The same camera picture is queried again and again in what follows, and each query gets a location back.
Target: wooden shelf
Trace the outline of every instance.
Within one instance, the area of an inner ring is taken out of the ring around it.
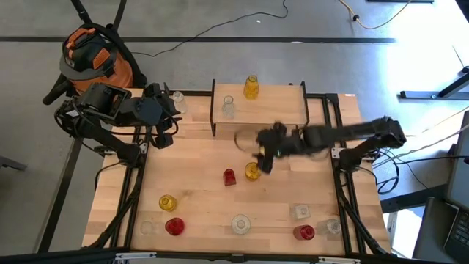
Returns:
[[[215,84],[213,87],[212,122],[216,124],[273,124],[304,125],[309,121],[303,85],[259,84],[259,96],[246,99],[244,84]],[[234,118],[226,118],[222,111],[224,98],[233,97]]]

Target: gray floor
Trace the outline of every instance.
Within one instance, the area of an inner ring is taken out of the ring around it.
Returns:
[[[117,9],[117,1],[84,3],[99,23],[111,21]],[[369,25],[384,21],[402,6],[364,0],[349,3]],[[282,13],[280,4],[270,0],[129,1],[120,32],[122,36],[191,36],[249,12]],[[209,89],[212,78],[239,83],[255,73],[264,83],[305,81],[308,92],[353,93],[365,120],[386,114],[398,119],[406,133],[421,131],[468,105],[467,101],[402,101],[396,96],[403,89],[444,87],[457,77],[462,63],[469,64],[469,45],[459,36],[467,31],[467,21],[452,0],[411,4],[402,16],[376,31],[351,24],[337,1],[287,0],[287,6],[290,14],[284,20],[248,18],[207,36],[395,37],[399,42],[188,43],[155,59],[137,56],[138,63],[149,81],[165,81],[172,89]],[[68,1],[5,0],[0,7],[0,35],[62,36],[80,24]],[[173,45],[128,46],[132,51],[155,53]],[[70,147],[71,140],[53,121],[53,112],[61,102],[52,106],[41,103],[59,74],[59,55],[60,43],[0,43],[0,155],[29,166],[26,172],[0,169],[0,254],[34,251]],[[456,129],[448,126],[434,138],[409,139],[399,151],[433,142]],[[436,155],[450,144],[439,144],[422,155]],[[101,162],[96,154],[82,150],[52,250],[81,245],[93,198],[93,178]],[[413,164],[413,168],[429,187],[448,177],[445,161]],[[380,179],[394,176],[392,166],[376,172]],[[382,198],[422,188],[403,167],[398,188]]]

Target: red glass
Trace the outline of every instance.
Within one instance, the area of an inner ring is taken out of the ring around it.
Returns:
[[[184,231],[184,221],[181,218],[173,218],[166,222],[164,228],[170,235],[180,235]]]
[[[295,227],[293,235],[298,240],[311,240],[314,237],[314,228],[307,224]]]
[[[223,181],[225,182],[225,186],[236,184],[235,172],[232,169],[227,169],[223,173]]]

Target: yellow bottle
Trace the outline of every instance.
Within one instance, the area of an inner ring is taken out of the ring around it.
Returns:
[[[255,162],[248,163],[248,165],[246,165],[246,168],[244,169],[244,173],[246,175],[246,178],[250,181],[255,181],[261,176],[261,172],[257,167],[257,163]]]
[[[160,208],[171,212],[176,209],[177,200],[169,194],[165,194],[160,198]]]
[[[259,83],[257,82],[257,76],[249,76],[246,79],[246,84],[244,85],[244,96],[247,99],[256,99],[259,95]]]

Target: wooden table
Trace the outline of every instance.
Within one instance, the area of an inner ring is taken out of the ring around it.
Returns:
[[[132,93],[139,96],[141,90]],[[186,96],[185,100],[188,111],[181,114],[180,131],[174,137],[174,144],[163,150],[149,148],[131,249],[344,255],[341,235],[331,235],[318,228],[328,219],[339,219],[330,158],[328,155],[321,158],[327,153],[318,154],[315,160],[307,157],[275,160],[270,175],[249,182],[243,170],[248,162],[255,160],[235,147],[232,137],[235,128],[219,126],[217,136],[212,137],[210,97]],[[361,121],[354,95],[339,95],[339,101],[344,125]],[[308,99],[308,105],[310,124],[324,124],[321,101]],[[121,139],[131,141],[129,136]],[[109,156],[103,165],[115,162],[117,157]],[[369,164],[362,166],[371,169]],[[222,174],[226,168],[235,171],[235,186],[224,186]],[[84,246],[95,241],[114,217],[124,173],[124,166],[102,172]],[[363,171],[354,173],[353,177],[361,219],[379,244],[390,251],[374,178]],[[158,200],[164,194],[176,197],[175,211],[169,213],[159,208]],[[308,205],[311,217],[294,220],[289,213],[294,205]],[[237,214],[245,214],[251,220],[251,230],[246,235],[236,235],[231,230],[232,218]],[[164,230],[166,221],[173,217],[180,217],[186,224],[184,233],[177,237]],[[119,245],[124,240],[126,221],[123,221]],[[297,241],[293,237],[293,228],[301,224],[317,228],[313,240]],[[350,220],[349,228],[352,249],[357,252]]]

